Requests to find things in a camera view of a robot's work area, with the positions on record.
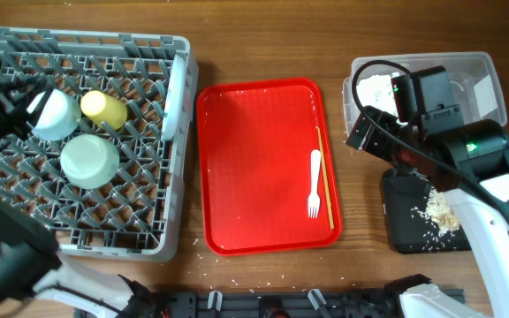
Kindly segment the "small green saucer bowl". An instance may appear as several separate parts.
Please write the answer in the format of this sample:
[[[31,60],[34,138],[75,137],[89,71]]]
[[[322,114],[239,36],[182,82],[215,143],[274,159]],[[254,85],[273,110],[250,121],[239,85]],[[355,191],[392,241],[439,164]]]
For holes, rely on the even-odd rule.
[[[61,140],[75,131],[79,119],[81,119],[79,103],[72,96],[54,89],[32,134],[40,140]]]

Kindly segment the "white paper napkin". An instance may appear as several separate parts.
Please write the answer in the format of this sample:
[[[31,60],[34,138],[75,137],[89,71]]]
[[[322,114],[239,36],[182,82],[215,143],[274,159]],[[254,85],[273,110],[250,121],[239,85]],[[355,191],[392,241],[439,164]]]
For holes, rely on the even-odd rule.
[[[362,106],[372,106],[393,116],[398,115],[390,75],[359,79],[356,89]]]

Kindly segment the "wooden chopstick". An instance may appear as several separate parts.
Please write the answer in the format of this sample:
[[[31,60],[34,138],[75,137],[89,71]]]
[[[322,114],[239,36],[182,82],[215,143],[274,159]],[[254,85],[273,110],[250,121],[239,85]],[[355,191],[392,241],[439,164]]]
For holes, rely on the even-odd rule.
[[[321,166],[322,166],[322,174],[323,174],[323,182],[324,182],[324,192],[326,197],[326,206],[327,206],[327,213],[328,213],[328,220],[329,220],[329,226],[331,230],[335,229],[335,224],[333,220],[333,213],[332,213],[332,206],[331,206],[331,200],[330,200],[330,189],[329,189],[329,180],[328,180],[328,173],[326,169],[326,162],[324,157],[324,147],[323,147],[323,138],[321,134],[320,127],[316,127],[317,130],[317,138],[320,148],[320,154],[321,154]]]

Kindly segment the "green bowl with rice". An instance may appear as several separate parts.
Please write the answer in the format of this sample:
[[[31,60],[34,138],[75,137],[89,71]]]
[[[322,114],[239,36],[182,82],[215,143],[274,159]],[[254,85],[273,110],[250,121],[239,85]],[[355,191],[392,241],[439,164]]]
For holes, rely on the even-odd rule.
[[[81,189],[96,189],[116,176],[120,155],[112,142],[92,134],[82,134],[65,144],[59,161],[71,184]]]

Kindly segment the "yellow plastic cup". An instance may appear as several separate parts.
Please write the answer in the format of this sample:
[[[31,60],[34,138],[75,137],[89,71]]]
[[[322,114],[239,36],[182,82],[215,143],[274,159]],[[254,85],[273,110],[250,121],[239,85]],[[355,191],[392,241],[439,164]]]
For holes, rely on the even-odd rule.
[[[127,108],[120,100],[101,91],[90,91],[80,102],[82,113],[95,124],[106,122],[113,129],[121,128],[127,120]]]

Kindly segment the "white plastic fork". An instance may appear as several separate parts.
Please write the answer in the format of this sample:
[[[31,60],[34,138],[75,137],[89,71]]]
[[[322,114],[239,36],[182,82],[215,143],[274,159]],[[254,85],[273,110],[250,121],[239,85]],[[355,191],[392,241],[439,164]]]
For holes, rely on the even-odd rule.
[[[310,193],[308,195],[308,217],[317,218],[320,210],[318,181],[321,169],[321,152],[314,149],[310,154]]]

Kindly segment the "pile of leftover rice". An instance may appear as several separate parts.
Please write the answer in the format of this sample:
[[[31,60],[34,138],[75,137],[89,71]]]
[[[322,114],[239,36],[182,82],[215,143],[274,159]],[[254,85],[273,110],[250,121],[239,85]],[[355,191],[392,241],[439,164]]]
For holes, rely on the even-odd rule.
[[[444,194],[433,186],[424,199],[427,200],[424,208],[410,208],[412,218],[418,218],[428,226],[421,235],[422,251],[437,252],[447,247],[453,249],[451,239],[455,238],[460,230],[459,218],[452,212]]]

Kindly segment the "light blue round plate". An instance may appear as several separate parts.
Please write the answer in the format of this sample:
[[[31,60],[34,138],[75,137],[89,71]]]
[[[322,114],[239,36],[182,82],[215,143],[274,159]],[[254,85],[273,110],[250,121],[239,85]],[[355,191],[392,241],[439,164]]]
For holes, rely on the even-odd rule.
[[[181,103],[184,99],[185,84],[186,62],[183,57],[175,56],[172,63],[171,76],[164,105],[162,141],[172,140],[177,131]]]

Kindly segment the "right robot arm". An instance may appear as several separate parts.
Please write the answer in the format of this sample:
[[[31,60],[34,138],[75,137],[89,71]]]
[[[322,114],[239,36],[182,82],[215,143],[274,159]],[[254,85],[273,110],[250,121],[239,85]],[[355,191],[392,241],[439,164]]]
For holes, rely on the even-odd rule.
[[[364,105],[358,68],[351,82],[360,117],[347,143],[426,178],[459,218],[493,314],[509,317],[509,136],[497,122],[467,124],[447,71],[402,67],[391,79],[397,115]]]

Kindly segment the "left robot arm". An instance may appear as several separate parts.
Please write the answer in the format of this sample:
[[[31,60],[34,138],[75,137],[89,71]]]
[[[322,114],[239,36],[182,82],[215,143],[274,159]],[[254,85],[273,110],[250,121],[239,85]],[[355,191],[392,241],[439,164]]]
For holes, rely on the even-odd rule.
[[[58,91],[35,77],[0,83],[0,155],[12,140],[26,140],[57,106]],[[61,302],[81,317],[156,317],[154,293],[124,276],[92,270],[62,253],[55,236],[0,198],[0,303],[27,307],[36,299]]]

